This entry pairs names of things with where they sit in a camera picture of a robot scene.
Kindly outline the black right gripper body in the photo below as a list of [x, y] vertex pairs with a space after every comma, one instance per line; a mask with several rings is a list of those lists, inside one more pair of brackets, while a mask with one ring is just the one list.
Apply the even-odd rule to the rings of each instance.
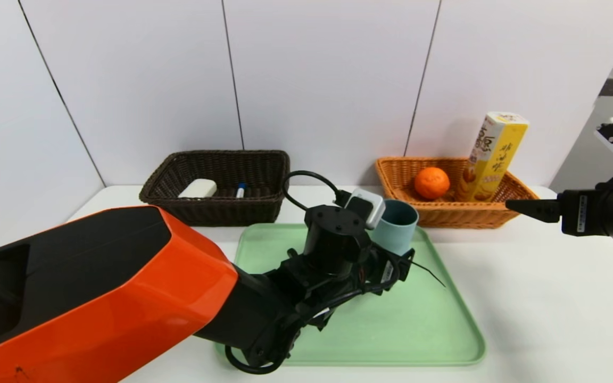
[[565, 190], [558, 201], [563, 233], [613, 238], [613, 178], [594, 189]]

